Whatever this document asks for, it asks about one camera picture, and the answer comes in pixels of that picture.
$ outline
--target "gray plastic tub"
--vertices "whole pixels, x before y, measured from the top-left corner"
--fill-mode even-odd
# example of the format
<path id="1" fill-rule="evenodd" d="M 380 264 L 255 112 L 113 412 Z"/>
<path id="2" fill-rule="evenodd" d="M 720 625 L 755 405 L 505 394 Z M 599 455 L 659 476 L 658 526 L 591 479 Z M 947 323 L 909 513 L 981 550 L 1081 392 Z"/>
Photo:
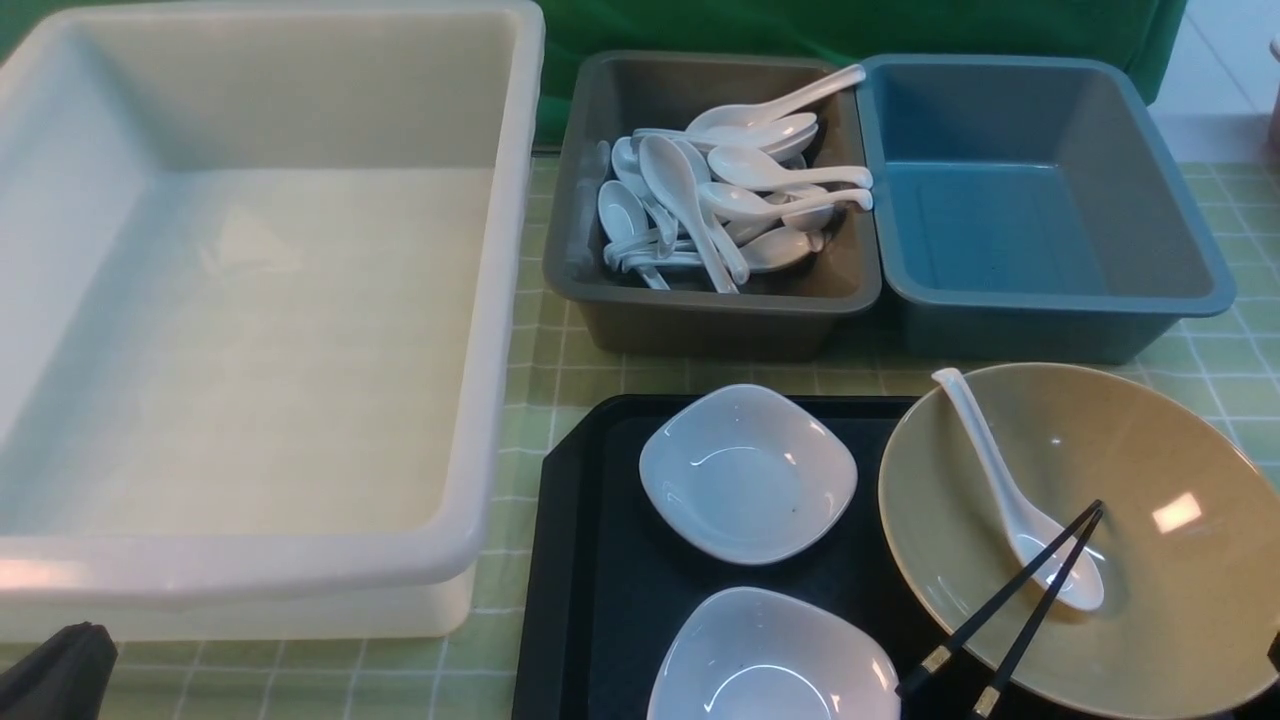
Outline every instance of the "gray plastic tub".
<path id="1" fill-rule="evenodd" d="M 1125 363 L 1235 284 L 1138 92 L 1088 60 L 882 55 L 858 90 L 908 350 Z"/>
<path id="2" fill-rule="evenodd" d="M 637 127 L 682 128 L 726 102 L 759 102 L 835 70 L 820 60 L 622 51 L 584 63 L 543 258 L 547 284 L 576 302 L 595 343 L 614 352 L 755 360 L 813 357 L 837 320 L 879 296 L 876 225 L 849 213 L 813 260 L 754 275 L 742 295 L 718 295 L 698 274 L 671 273 L 671 291 L 644 287 L 600 260 L 595 196 L 609 176 L 609 143 Z M 812 165 L 864 164 L 852 92 L 814 111 L 822 131 Z M 684 282 L 676 282 L 685 277 Z"/>

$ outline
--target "white tile floor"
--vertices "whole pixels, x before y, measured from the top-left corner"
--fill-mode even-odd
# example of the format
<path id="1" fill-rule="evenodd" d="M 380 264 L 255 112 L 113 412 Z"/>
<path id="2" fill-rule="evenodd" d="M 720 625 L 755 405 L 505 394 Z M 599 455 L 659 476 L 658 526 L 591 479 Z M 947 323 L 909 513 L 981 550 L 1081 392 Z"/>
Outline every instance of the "white tile floor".
<path id="1" fill-rule="evenodd" d="M 1276 161 L 1277 0 L 1190 0 L 1151 114 L 1179 161 Z"/>

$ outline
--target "small white dish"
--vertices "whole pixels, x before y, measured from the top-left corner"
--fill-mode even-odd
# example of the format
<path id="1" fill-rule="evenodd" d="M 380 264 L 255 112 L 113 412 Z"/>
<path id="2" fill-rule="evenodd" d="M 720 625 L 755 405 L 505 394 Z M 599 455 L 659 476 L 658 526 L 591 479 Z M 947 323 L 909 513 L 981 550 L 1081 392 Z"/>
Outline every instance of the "small white dish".
<path id="1" fill-rule="evenodd" d="M 640 482 L 662 519 L 698 550 L 768 565 L 836 524 L 858 487 L 858 465 L 799 405 L 737 384 L 654 433 L 640 452 Z"/>
<path id="2" fill-rule="evenodd" d="M 676 634 L 648 720 L 897 720 L 896 687 L 867 633 L 785 594 L 730 588 Z"/>

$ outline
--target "black chopsticks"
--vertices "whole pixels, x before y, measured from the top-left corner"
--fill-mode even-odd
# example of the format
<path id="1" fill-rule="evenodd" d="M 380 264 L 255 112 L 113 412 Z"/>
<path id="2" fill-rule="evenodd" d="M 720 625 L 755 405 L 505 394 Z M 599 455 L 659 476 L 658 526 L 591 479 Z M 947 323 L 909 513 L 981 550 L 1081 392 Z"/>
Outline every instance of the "black chopsticks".
<path id="1" fill-rule="evenodd" d="M 1066 583 L 1066 578 L 1071 574 L 1071 568 L 1075 566 L 1076 559 L 1080 557 L 1080 552 L 1084 551 L 1085 544 L 1089 542 L 1089 537 L 1093 534 L 1094 528 L 1098 527 L 1098 521 L 1102 520 L 1102 501 L 1094 500 L 1079 518 L 1071 521 L 1066 529 L 1062 530 L 1060 536 L 1053 538 L 1053 542 L 1048 543 L 1034 560 L 1030 561 L 1025 568 L 1021 569 L 1011 580 L 1005 583 L 1005 587 L 991 597 L 982 607 L 978 609 L 968 620 L 956 629 L 940 644 L 933 652 L 931 652 L 924 661 L 915 666 L 911 673 L 902 679 L 897 685 L 899 697 L 906 697 L 908 694 L 915 692 L 920 685 L 923 685 L 929 678 L 933 676 L 948 660 L 951 656 L 964 647 L 964 643 L 969 642 L 969 638 L 982 628 L 987 620 L 991 620 L 1009 598 L 1014 596 L 1027 580 L 1041 569 L 1050 557 L 1062 544 L 1066 543 L 1068 538 L 1080 534 L 1080 538 L 1071 547 L 1071 551 L 1066 555 L 1066 561 L 1062 562 L 1062 568 L 1053 577 L 1053 582 L 1050 583 L 1048 592 L 1041 597 L 1039 603 L 1036 605 L 1036 610 L 1032 611 L 1030 618 L 1027 619 L 1027 624 L 1023 625 L 1018 638 L 1014 644 L 1010 646 L 1009 652 L 1005 659 L 1000 662 L 1000 667 L 996 669 L 996 675 L 992 678 L 991 683 L 982 694 L 978 697 L 977 705 L 973 707 L 973 712 L 969 714 L 970 720 L 982 719 L 984 720 L 991 715 L 991 711 L 996 707 L 996 702 L 1000 700 L 1000 693 L 1004 692 L 1005 685 L 1009 684 L 1009 679 L 1012 678 L 1014 670 L 1018 667 L 1018 662 L 1023 659 L 1023 653 L 1032 644 L 1032 638 L 1036 635 L 1036 630 L 1039 629 L 1041 623 L 1044 621 L 1044 616 L 1048 615 L 1050 607 L 1053 605 L 1053 600 L 1057 593 L 1061 592 L 1062 585 Z"/>

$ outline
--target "black tray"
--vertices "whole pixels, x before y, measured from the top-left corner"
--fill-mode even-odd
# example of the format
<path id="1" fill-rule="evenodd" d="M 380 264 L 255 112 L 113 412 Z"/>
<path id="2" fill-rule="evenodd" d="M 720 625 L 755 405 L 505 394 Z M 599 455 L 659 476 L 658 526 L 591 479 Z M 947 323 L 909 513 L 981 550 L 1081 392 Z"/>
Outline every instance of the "black tray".
<path id="1" fill-rule="evenodd" d="M 543 461 L 513 720 L 644 719 L 658 667 L 685 619 L 735 585 L 773 589 L 845 618 L 874 637 L 900 673 L 942 641 L 893 564 L 876 497 L 884 443 L 914 398 L 795 398 L 852 451 L 858 491 L 822 541 L 765 568 L 701 553 L 667 527 L 640 486 L 644 443 L 694 400 L 608 400 Z M 989 678 L 961 653 L 902 715 L 965 717 Z M 1280 717 L 1275 694 L 1234 717 Z M 1092 716 L 1012 688 L 993 717 Z"/>

